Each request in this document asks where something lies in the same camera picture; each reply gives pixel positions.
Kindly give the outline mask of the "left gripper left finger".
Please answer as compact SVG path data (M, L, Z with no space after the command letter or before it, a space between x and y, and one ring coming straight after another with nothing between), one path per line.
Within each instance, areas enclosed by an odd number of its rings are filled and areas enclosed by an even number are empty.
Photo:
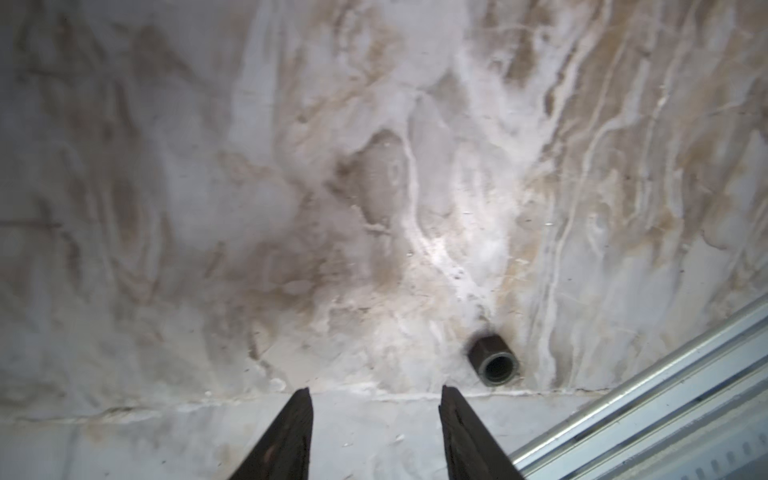
M307 480L313 428L310 390L297 390L231 480Z

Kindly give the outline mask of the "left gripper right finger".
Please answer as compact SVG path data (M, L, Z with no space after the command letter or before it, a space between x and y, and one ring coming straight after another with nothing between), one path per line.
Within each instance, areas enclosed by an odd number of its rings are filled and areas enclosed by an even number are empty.
M524 479L456 387L442 387L438 411L450 480Z

